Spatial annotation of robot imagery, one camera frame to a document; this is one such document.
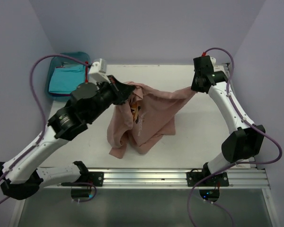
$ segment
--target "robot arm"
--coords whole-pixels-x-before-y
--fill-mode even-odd
[[[222,143],[222,152],[212,161],[204,164],[202,176],[200,176],[202,179],[232,163],[257,155],[264,139],[263,135],[251,129],[240,119],[228,95],[231,95],[239,111],[248,122],[262,132],[265,132],[265,129],[262,125],[255,125],[247,116],[231,89],[230,94],[227,94],[228,78],[224,72],[215,72],[213,70],[212,60],[209,56],[195,58],[194,67],[195,75],[191,89],[197,92],[205,92],[210,96],[222,113],[230,134],[225,142]]]
[[[41,142],[10,170],[13,162],[36,143],[39,134],[22,152],[10,161],[0,162],[0,177],[6,173],[0,185],[3,194],[22,200],[35,194],[40,188],[63,182],[86,183],[89,172],[81,161],[67,167],[40,168],[39,166],[58,148],[85,131],[111,104],[121,105],[135,86],[120,83],[114,76],[106,76],[106,62],[98,59],[89,71],[89,81],[82,83],[71,93],[65,107],[48,120]]]

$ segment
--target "gray floor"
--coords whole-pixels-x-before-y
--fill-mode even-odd
[[[19,227],[186,227],[189,190],[99,189],[94,200],[71,203],[70,189],[43,189],[27,199]],[[226,207],[236,227],[270,227],[261,190],[221,190],[217,201]],[[220,208],[191,200],[192,214],[200,227],[230,227]]]

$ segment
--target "folded fabric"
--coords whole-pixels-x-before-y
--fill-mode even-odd
[[[123,158],[127,144],[146,154],[163,135],[175,135],[175,114],[194,96],[190,87],[175,92],[127,82],[136,89],[123,105],[115,106],[107,129],[110,155]]]
[[[49,92],[55,94],[70,94],[85,79],[85,67],[76,65],[69,68],[55,68]]]

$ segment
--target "white table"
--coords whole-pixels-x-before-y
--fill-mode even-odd
[[[108,65],[107,74],[119,81],[134,81],[150,87],[175,91],[191,86],[192,65]],[[65,103],[53,102],[50,116]],[[176,115],[176,135],[164,136],[146,155],[128,146],[123,159],[109,155],[107,127],[113,106],[89,125],[89,129],[52,154],[41,166],[65,166],[83,161],[96,168],[201,168],[221,151],[228,137],[226,123],[207,94],[196,94]]]

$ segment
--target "plastic bin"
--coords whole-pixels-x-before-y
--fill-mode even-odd
[[[61,53],[64,55],[68,55],[70,57],[76,58],[82,62],[88,61],[90,63],[90,57],[87,53],[84,52],[70,52],[70,53]],[[49,92],[49,84],[51,82],[51,78],[53,76],[53,71],[55,70],[56,67],[63,66],[65,64],[78,64],[70,59],[62,58],[62,57],[53,57],[51,60],[51,63],[49,65],[48,73],[47,73],[47,79],[46,79],[46,84],[45,84],[45,93],[46,95],[53,99],[54,101],[58,102],[67,102],[69,100],[70,96],[66,95],[53,95]]]

